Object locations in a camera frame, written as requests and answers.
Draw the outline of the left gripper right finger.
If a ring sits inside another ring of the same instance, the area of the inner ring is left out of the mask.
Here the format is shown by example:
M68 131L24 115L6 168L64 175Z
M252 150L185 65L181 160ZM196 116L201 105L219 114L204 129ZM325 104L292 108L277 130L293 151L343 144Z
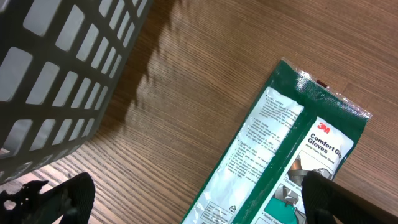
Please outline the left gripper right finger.
M308 224L397 223L397 217L324 176L310 171L302 181L302 198Z

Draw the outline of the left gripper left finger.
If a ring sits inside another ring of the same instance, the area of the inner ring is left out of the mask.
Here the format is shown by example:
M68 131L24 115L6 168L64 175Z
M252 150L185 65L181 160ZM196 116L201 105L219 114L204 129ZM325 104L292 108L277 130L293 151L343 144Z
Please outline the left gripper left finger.
M46 180L32 180L14 194L1 192L1 223L88 223L95 185L87 172L40 193Z

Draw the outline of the green sponge package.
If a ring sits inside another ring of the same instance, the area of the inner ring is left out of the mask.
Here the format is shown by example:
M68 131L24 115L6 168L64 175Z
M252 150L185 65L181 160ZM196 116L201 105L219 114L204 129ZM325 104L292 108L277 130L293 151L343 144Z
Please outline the green sponge package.
M306 223L303 178L333 180L370 118L281 59L182 221Z

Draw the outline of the grey plastic mesh basket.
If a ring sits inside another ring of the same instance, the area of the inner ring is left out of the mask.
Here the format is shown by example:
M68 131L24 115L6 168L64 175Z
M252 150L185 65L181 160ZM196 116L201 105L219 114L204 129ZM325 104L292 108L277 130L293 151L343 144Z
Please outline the grey plastic mesh basket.
M1 182L98 129L151 0L1 2Z

